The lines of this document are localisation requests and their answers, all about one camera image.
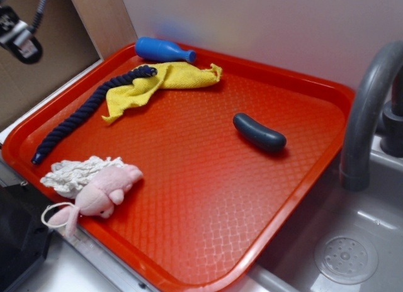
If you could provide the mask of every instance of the faucet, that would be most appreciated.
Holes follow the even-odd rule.
[[[390,88],[392,99],[384,104]],[[361,191],[369,186],[370,153],[379,122],[385,130],[381,149],[403,157],[403,41],[381,48],[358,87],[341,151],[339,177],[344,189]]]

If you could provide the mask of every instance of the dark sausage-shaped object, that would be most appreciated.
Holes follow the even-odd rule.
[[[284,135],[265,127],[244,113],[235,115],[234,125],[245,139],[267,152],[278,152],[287,142]]]

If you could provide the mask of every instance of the sink drain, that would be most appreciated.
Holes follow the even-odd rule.
[[[378,254],[373,244],[351,231],[327,234],[320,239],[314,255],[321,273],[339,284],[362,283],[378,266]]]

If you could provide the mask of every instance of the plastic tray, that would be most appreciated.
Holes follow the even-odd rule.
[[[218,291],[247,271],[338,153],[354,96],[333,82],[192,49],[195,66],[223,68],[218,84],[158,90],[110,126],[103,103],[32,165],[46,134],[100,84],[149,63],[131,45],[29,117],[2,148],[6,162],[54,201],[65,199],[39,180],[55,162],[97,155],[138,166],[144,180],[112,217],[80,224],[162,291]],[[238,112],[284,134],[286,148],[267,154],[245,141],[232,124]]]

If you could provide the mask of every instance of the stainless steel sink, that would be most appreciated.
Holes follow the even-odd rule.
[[[370,187],[354,192],[340,186],[339,160],[259,257],[280,279],[269,291],[402,291],[403,161],[372,150]]]

